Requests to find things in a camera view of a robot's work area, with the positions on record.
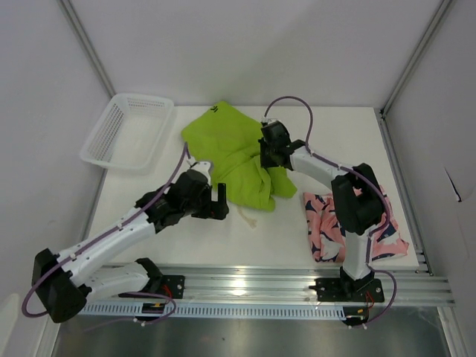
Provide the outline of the lime green shorts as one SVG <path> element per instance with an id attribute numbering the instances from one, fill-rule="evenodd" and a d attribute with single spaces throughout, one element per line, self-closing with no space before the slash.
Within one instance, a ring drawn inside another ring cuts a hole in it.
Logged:
<path id="1" fill-rule="evenodd" d="M 261 167 L 260 128 L 258 121 L 221 101 L 187 125 L 181 136 L 195 159 L 213 163 L 213 188 L 223 183 L 235 205 L 272 212 L 276 197 L 290 199 L 297 188 L 284 168 Z"/>

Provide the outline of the pink shark print shorts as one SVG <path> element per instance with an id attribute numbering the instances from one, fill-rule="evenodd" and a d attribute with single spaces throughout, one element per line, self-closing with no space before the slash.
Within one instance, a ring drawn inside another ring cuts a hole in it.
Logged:
<path id="1" fill-rule="evenodd" d="M 409 243 L 401 238 L 399 225 L 387 195 L 389 223 L 386 228 L 372 235 L 371 260 L 389 260 L 408 254 Z M 312 257 L 317 263 L 342 263 L 346 255 L 346 233 L 335 214 L 331 193 L 318 195 L 305 192 L 303 203 L 308 227 L 308 240 Z"/>

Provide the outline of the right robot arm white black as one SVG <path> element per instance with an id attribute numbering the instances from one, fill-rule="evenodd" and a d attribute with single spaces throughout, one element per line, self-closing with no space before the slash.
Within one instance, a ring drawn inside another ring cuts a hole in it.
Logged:
<path id="1" fill-rule="evenodd" d="M 261 132 L 262 167 L 297 171 L 332 191 L 335 214 L 346 237 L 338 293 L 347 300 L 358 299 L 375 279 L 370 267 L 371 235 L 384 228 L 379 224 L 383 215 L 390 217 L 373 169 L 367 164 L 345 167 L 313 152 L 305 141 L 292 141 L 278 120 L 263 121 Z"/>

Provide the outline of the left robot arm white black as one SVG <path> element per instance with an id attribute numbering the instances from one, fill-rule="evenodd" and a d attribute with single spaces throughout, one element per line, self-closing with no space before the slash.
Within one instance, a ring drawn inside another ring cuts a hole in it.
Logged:
<path id="1" fill-rule="evenodd" d="M 76 316 L 87 303 L 115 295 L 172 300 L 173 287 L 151 259 L 139 258 L 118 268 L 104 264 L 187 216 L 223 220 L 228 212 L 226 185 L 217 185 L 213 200 L 208 170 L 195 165 L 175 182 L 145 193 L 99 236 L 56 254 L 48 248 L 40 251 L 33 263 L 33 290 L 57 324 Z"/>

